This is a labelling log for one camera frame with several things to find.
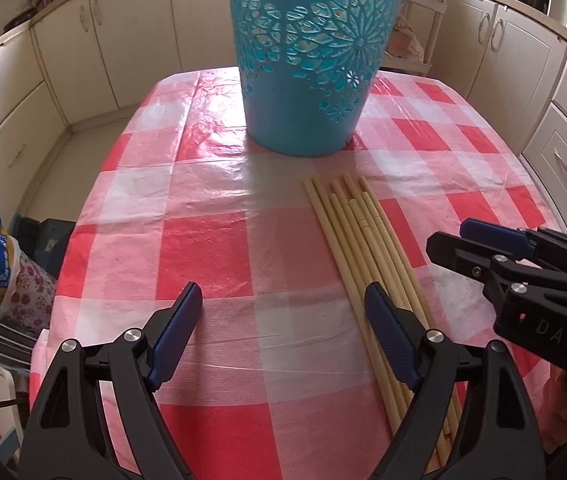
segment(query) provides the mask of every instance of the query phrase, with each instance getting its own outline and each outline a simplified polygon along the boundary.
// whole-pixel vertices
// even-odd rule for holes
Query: cabinet handle
[[[26,148],[25,144],[22,144],[19,147],[19,149],[17,150],[17,153],[15,153],[15,156],[12,158],[12,160],[10,161],[10,164],[8,165],[9,168],[11,168],[12,165],[17,161],[17,159],[19,158],[19,155],[21,155],[21,152],[23,152],[25,148]]]
[[[495,47],[495,35],[497,33],[497,27],[501,25],[501,40],[499,40],[499,45]],[[505,25],[503,24],[503,20],[499,18],[495,23],[495,28],[492,29],[492,34],[490,35],[490,49],[493,52],[496,52],[501,47],[503,43],[503,35],[505,34]]]
[[[490,23],[490,14],[486,13],[483,15],[483,18],[481,18],[481,21],[479,22],[479,32],[477,33],[477,36],[479,37],[479,44],[481,43],[481,30],[483,30],[483,24],[486,21],[487,18],[487,22]]]
[[[88,20],[86,19],[86,7],[83,5],[80,6],[80,22],[81,27],[83,27],[84,31],[87,32],[89,29]]]
[[[99,2],[97,0],[92,0],[92,13],[97,25],[101,27],[101,7],[99,7]]]
[[[555,150],[554,150],[554,153],[555,153],[555,157],[556,157],[557,160],[559,161],[559,164],[561,165],[561,168],[562,168],[562,169],[566,172],[566,174],[567,174],[567,164],[566,164],[566,161],[561,158],[561,155],[559,155],[559,152],[557,151],[556,148],[555,148]]]

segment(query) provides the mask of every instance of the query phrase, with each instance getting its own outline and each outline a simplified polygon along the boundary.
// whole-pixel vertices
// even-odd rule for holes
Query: wooden stick
[[[372,275],[370,273],[370,269],[368,268],[368,264],[363,257],[363,253],[361,252],[361,247],[359,246],[359,243],[357,242],[357,239],[355,237],[353,227],[348,221],[348,218],[345,215],[345,211],[343,210],[343,206],[339,202],[336,194],[330,194],[330,202],[332,203],[333,209],[337,213],[337,218],[339,218],[339,222],[341,224],[343,232],[345,233],[345,237],[347,238],[348,243],[353,250],[353,254],[357,262],[357,267],[359,268],[359,274],[361,274],[361,278],[363,280],[363,290],[359,291],[361,293],[361,297],[363,297],[365,288],[370,283],[372,283]]]
[[[368,247],[368,243],[366,243],[365,241],[365,237],[363,236],[363,232],[361,231],[361,226],[359,225],[359,222],[355,218],[355,214],[353,213],[353,210],[350,207],[350,204],[348,203],[348,200],[345,197],[345,194],[343,193],[341,186],[336,180],[333,180],[332,187],[335,190],[335,193],[343,206],[343,211],[345,212],[345,216],[348,220],[348,223],[350,224],[350,227],[352,227],[353,233],[355,234],[355,238],[357,244],[359,245],[359,249],[361,250],[363,254],[363,258],[366,261],[366,265],[370,270],[372,281],[379,282],[385,290],[388,290],[388,287],[386,286],[386,283],[384,282],[381,273],[377,268],[377,265],[374,263],[374,257],[372,256],[371,250]]]
[[[379,239],[381,236],[379,232],[375,234],[373,231],[373,227],[371,226],[371,222],[366,218],[361,206],[359,203],[354,199],[350,199],[350,207],[355,214],[355,218],[359,222],[359,227],[361,227],[361,231],[363,232],[363,236],[365,237],[366,242],[368,242],[368,247],[370,248],[372,255],[374,256],[374,261],[379,268],[379,272],[381,272],[381,276],[383,277],[384,282],[386,282],[388,295],[391,297],[392,301],[395,305],[400,308],[406,308],[405,303],[403,302],[403,298],[400,297],[399,291],[397,289],[397,284],[392,279],[392,275],[390,273],[390,269],[388,269],[388,263],[386,258],[383,256],[383,252],[381,252],[381,247],[377,242],[378,236]]]
[[[412,283],[413,288],[415,289],[417,297],[419,298],[419,302],[423,306],[425,317],[428,320],[428,325],[431,328],[434,327],[435,319],[433,319],[433,315],[432,313],[430,313],[430,309],[426,308],[427,301],[425,300],[425,296],[423,295],[423,290],[421,288],[421,285],[419,284],[419,280],[417,280],[415,271],[410,265],[409,259],[407,259],[406,251],[404,251],[403,246],[401,245],[399,238],[397,237],[397,233],[395,232],[394,228],[392,227],[392,224],[390,223],[390,220],[388,219],[388,215],[386,215],[386,212],[383,210],[383,207],[381,207],[381,203],[374,194],[374,191],[372,191],[372,188],[370,187],[370,184],[368,184],[368,181],[365,179],[365,177],[361,177],[359,181],[361,182],[363,188],[368,192],[368,194],[372,198],[372,203],[374,203],[375,207],[377,208],[377,211],[379,212],[379,216],[381,217],[381,221],[386,226],[388,235],[390,235],[392,243],[397,248],[397,252],[399,253],[399,257],[404,264],[404,268],[406,269],[408,278]]]
[[[345,286],[348,298],[353,307],[353,312],[355,313],[355,319],[359,323],[359,330],[361,331],[364,341],[366,341],[365,333],[367,332],[367,330],[363,330],[361,326],[361,322],[365,321],[365,317],[363,318],[363,320],[361,319],[361,314],[363,313],[363,303],[361,301],[361,296],[359,295],[359,292],[356,288],[353,275],[350,271],[350,268],[348,267],[345,256],[343,255],[341,246],[339,245],[337,235],[335,234],[333,226],[329,222],[326,211],[323,208],[323,204],[321,203],[321,200],[317,195],[317,191],[315,190],[312,181],[308,179],[305,180],[303,184],[306,188],[306,192],[308,193],[308,197],[310,198],[310,203],[312,204],[315,213],[317,214],[317,218],[319,219],[319,223],[321,225],[321,228],[323,229],[324,235],[326,236],[328,246],[330,247],[330,250],[332,251],[333,257],[337,264],[337,269],[339,269],[339,274],[341,275],[343,285]],[[396,433],[399,429],[399,426],[401,425],[401,417],[399,416],[397,403],[395,402],[395,399],[392,395],[392,389],[390,387],[390,384],[388,384],[390,381],[387,380],[388,376],[385,373],[386,369],[382,361],[383,355],[379,354],[378,348],[378,345],[369,345],[369,356],[371,359],[372,369],[379,384],[379,390],[381,392],[381,398],[383,400],[386,414],[388,416],[390,428],[392,429],[393,433]]]
[[[393,302],[397,306],[400,306],[401,308],[409,308],[409,301],[407,299],[407,295],[406,295],[405,290],[403,290],[403,287],[401,286],[401,282],[399,281],[398,275],[395,277],[390,272],[390,266],[393,266],[393,262],[391,261],[391,258],[390,258],[389,255],[386,257],[383,254],[383,252],[381,251],[381,248],[380,248],[379,245],[382,245],[385,248],[385,243],[383,242],[383,239],[381,238],[381,234],[380,234],[378,228],[375,229],[376,225],[375,225],[374,219],[372,219],[370,212],[367,211],[367,207],[366,207],[365,203],[363,202],[363,200],[361,198],[361,193],[357,189],[355,182],[353,181],[352,177],[350,177],[350,175],[347,172],[344,173],[342,176],[343,176],[343,180],[345,181],[345,184],[348,187],[350,193],[353,195],[353,200],[351,200],[349,202],[349,204],[350,204],[350,206],[353,210],[353,214],[355,215],[355,218],[358,221],[359,227],[361,227],[361,231],[364,234],[365,240],[368,241],[368,245],[370,246],[372,254],[374,254],[374,259],[376,260],[376,263],[379,266],[379,270],[381,272],[381,275],[384,278],[384,281],[387,283],[387,290],[388,290],[388,293],[390,294],[390,297],[393,299]],[[338,193],[342,192],[339,184],[335,185],[333,183],[333,187],[335,188],[335,192],[338,192]],[[406,400],[406,403],[410,404],[410,401],[412,399],[412,394],[407,390],[407,387],[403,383],[401,385],[401,390],[402,390],[401,394],[403,395],[404,399]],[[437,439],[436,454],[438,454],[439,460],[436,460],[436,458],[435,458],[433,461],[431,461],[431,464],[429,464],[429,469],[431,467],[433,467],[433,462],[434,462],[434,465],[436,466],[436,462],[440,461],[441,463],[445,463],[445,461],[447,461],[447,459],[448,459],[449,447],[447,446],[447,442],[446,442],[445,438],[443,437],[443,433],[440,433],[439,437]]]
[[[388,216],[383,210],[383,207],[381,207],[381,203],[372,191],[372,188],[370,187],[370,184],[368,184],[368,181],[366,181],[365,177],[361,177],[359,181],[363,188],[366,189],[366,192],[362,193],[364,202],[366,202],[368,208],[371,209],[371,212],[372,209],[377,211],[375,222],[377,222],[377,227],[381,232],[381,236],[388,252],[395,262],[401,282],[403,283],[406,293],[410,298],[410,303],[413,306],[414,313],[417,317],[419,317],[420,321],[427,329],[434,328],[435,324],[432,313],[430,312],[430,308],[428,307],[425,296],[423,295],[423,290],[419,284],[419,280],[417,280],[412,266],[410,266],[407,255],[399,242],[399,238],[395,230],[390,224]],[[454,440],[457,435],[460,418],[461,403],[459,402],[459,396],[457,389],[455,388],[452,393],[451,405],[448,407],[447,420],[443,427],[444,433],[450,433],[452,440]]]
[[[348,181],[346,181],[346,184],[348,185],[349,189],[351,190],[351,192],[353,190],[358,191],[356,189],[355,183],[352,180],[352,178],[350,178],[350,176],[348,175],[350,184],[348,184]],[[379,256],[382,257],[382,259],[384,259],[384,263],[380,263],[379,261],[379,268],[381,270],[381,275],[383,276],[385,282],[387,284],[390,284],[390,289],[388,290],[388,293],[392,299],[392,301],[395,303],[396,306],[400,307],[400,308],[404,308],[405,310],[410,310],[413,311],[417,318],[420,320],[420,322],[422,322],[423,326],[428,329],[429,324],[428,321],[425,317],[425,313],[423,312],[423,308],[421,303],[419,302],[418,298],[416,297],[417,295],[415,294],[415,303],[412,304],[411,301],[409,301],[407,293],[406,293],[406,289],[404,286],[404,283],[401,282],[400,276],[399,276],[399,272],[395,267],[395,261],[399,264],[400,267],[404,267],[403,263],[401,262],[401,259],[399,258],[399,255],[397,254],[397,258],[396,260],[394,260],[391,257],[391,249],[387,247],[385,241],[383,240],[383,237],[381,235],[381,232],[379,230],[379,226],[377,225],[377,222],[375,222],[373,216],[372,216],[372,211],[376,211],[376,208],[374,206],[374,203],[372,203],[371,197],[369,196],[369,194],[366,192],[364,194],[359,193],[357,196],[357,201],[355,202],[355,199],[351,200],[351,207],[353,208],[353,212],[355,213],[356,218],[359,220],[359,224],[361,225],[362,230],[364,231],[364,234],[367,233],[367,230],[364,226],[364,224],[361,222],[362,218],[359,216],[358,210],[355,208],[355,205],[353,205],[353,203],[355,203],[356,205],[359,205],[359,211],[361,211],[361,213],[363,213],[363,218],[365,219],[365,223],[368,225],[368,227],[370,228],[370,231],[372,232],[372,237],[369,238],[368,235],[366,235],[366,239],[369,243],[369,245],[371,246],[372,249],[372,253],[375,255],[375,259],[377,259],[377,254],[379,254]],[[379,224],[381,224],[381,230],[383,230],[384,232],[386,231],[385,226],[383,225],[383,222],[379,222]],[[393,243],[391,243],[390,237],[388,236],[388,241],[390,242],[390,247],[394,250],[395,253],[397,253],[396,248],[394,248]],[[409,281],[406,282],[407,286],[411,286],[411,283]],[[407,387],[402,383],[402,391],[403,391],[403,395],[404,395],[404,399],[406,399],[407,404],[410,404],[410,401],[412,400],[412,395],[409,393],[409,391],[407,390]],[[447,419],[444,421],[444,424],[442,426],[442,431],[441,433],[439,433],[439,437],[437,439],[437,452],[439,455],[439,460],[441,461],[441,463],[445,463],[448,460],[449,454],[450,454],[450,448],[448,446],[448,443],[445,440],[444,437],[444,433],[451,433],[452,434],[452,427],[454,426],[454,433],[456,434],[456,430],[458,428],[458,421],[454,420],[453,422],[451,422],[450,420],[448,420],[449,417],[447,417]]]
[[[360,290],[362,287],[365,287],[365,285],[363,285],[363,278],[361,277],[361,273],[359,272],[357,265],[350,264],[351,262],[354,264],[355,257],[353,256],[347,238],[345,237],[341,225],[339,224],[339,220],[337,219],[335,210],[333,209],[332,204],[328,199],[326,189],[324,188],[321,179],[318,176],[313,177],[312,182],[315,185],[317,192],[319,193],[319,198],[321,199],[321,203],[323,204],[324,210],[327,213],[327,217],[330,220],[330,224],[333,226],[333,229],[335,230],[335,234],[337,235],[337,240],[339,240],[339,245],[341,246],[343,255],[345,256],[345,259],[349,262],[350,271],[353,273],[353,278],[357,285],[357,289]]]
[[[343,209],[343,206],[341,205],[341,203],[339,202],[339,199],[337,198],[337,195],[335,193],[332,193],[330,195],[330,202],[332,202],[332,205],[337,213],[337,218],[339,218],[339,221],[341,222],[341,226],[343,228],[343,231],[346,234],[346,237],[348,238],[348,242],[350,243],[350,246],[353,248],[353,253],[355,254],[355,260],[357,262],[357,264],[359,265],[359,271],[361,273],[361,275],[365,276],[366,278],[364,279],[365,285],[359,290],[359,295],[361,296],[361,298],[363,298],[363,295],[365,293],[365,288],[366,286],[369,285],[369,283],[372,283],[372,274],[371,271],[368,267],[368,264],[366,263],[365,258],[363,257],[363,253],[361,252],[361,247],[359,246],[359,243],[357,242],[357,239],[355,237],[355,233],[353,232],[352,229],[352,225],[349,222],[345,211]],[[353,220],[355,219],[355,216],[352,213],[352,210],[350,209],[350,206],[348,206],[347,211],[350,213],[350,215],[352,216]],[[379,270],[376,268],[376,266],[374,267],[374,272],[376,274],[379,273]],[[397,378],[395,377],[392,368],[390,367],[390,364],[388,363],[388,360],[385,358],[385,356],[383,355],[383,350],[381,349],[381,345],[379,345],[379,342],[377,341],[377,336],[374,333],[374,330],[372,329],[372,326],[370,326],[370,324],[367,322],[365,322],[366,325],[366,335],[367,337],[370,339],[370,341],[375,341],[377,342],[377,345],[379,346],[379,352],[381,353],[382,357],[383,357],[383,361],[384,361],[384,366],[386,368],[387,371],[387,375],[388,378],[390,380],[390,385],[393,391],[393,396],[395,397],[395,402],[397,403],[397,409],[399,411],[399,415],[401,418],[403,418],[404,414],[407,411],[407,405],[409,403],[406,403],[406,401],[404,400],[404,397],[402,397],[401,395],[396,396],[395,393],[399,393],[399,388],[401,387],[401,383],[397,380]]]
[[[391,240],[390,234],[388,233],[386,226],[381,220],[381,216],[379,216],[379,212],[375,207],[374,203],[372,202],[372,198],[370,194],[367,191],[364,191],[361,194],[361,198],[365,203],[366,207],[368,208],[368,211],[370,212],[372,219],[375,222],[375,225],[377,225],[377,229],[381,234],[383,243],[386,246],[386,249],[388,250],[388,254],[390,254],[390,259],[392,260],[392,263],[394,264],[395,267],[395,271],[397,272],[397,280],[403,285],[404,291],[406,292],[406,299],[410,303],[410,307],[412,307],[412,311],[415,313],[417,318],[419,318],[421,324],[426,329],[432,328],[432,326],[430,326],[430,323],[428,323],[428,320],[425,316],[422,304],[419,301],[419,298],[417,297],[415,287],[412,285],[412,282],[410,282],[410,279],[407,275],[406,267],[403,261],[401,260],[401,257],[399,256],[397,247]]]

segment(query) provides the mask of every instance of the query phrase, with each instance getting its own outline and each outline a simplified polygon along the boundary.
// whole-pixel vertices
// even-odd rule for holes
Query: table
[[[367,479],[390,441],[379,392],[302,180],[367,177],[453,340],[486,344],[481,285],[430,264],[426,238],[475,217],[557,228],[500,137],[458,94],[379,73],[352,141],[324,158],[248,139],[236,68],[171,76],[104,163],[68,246],[32,391],[60,343],[111,341],[170,306],[187,281],[204,314],[156,394],[199,480]],[[513,348],[533,402],[549,365]],[[136,470],[112,385],[120,463]]]

